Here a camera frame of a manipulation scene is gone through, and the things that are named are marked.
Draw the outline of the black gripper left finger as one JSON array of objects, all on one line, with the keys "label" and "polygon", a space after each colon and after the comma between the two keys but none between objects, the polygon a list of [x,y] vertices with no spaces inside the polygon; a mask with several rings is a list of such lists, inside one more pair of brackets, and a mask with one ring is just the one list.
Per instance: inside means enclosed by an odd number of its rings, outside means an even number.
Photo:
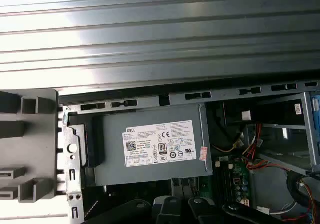
[{"label": "black gripper left finger", "polygon": [[120,205],[118,224],[180,224],[183,203],[175,196],[156,197],[151,204],[135,199]]}]

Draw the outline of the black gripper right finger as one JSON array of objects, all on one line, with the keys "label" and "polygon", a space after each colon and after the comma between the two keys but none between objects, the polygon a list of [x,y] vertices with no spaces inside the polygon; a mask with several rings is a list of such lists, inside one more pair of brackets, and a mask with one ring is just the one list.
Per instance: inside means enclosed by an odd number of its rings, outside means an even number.
[{"label": "black gripper right finger", "polygon": [[284,221],[238,202],[225,203],[221,208],[202,197],[188,200],[194,219],[199,224],[283,224]]}]

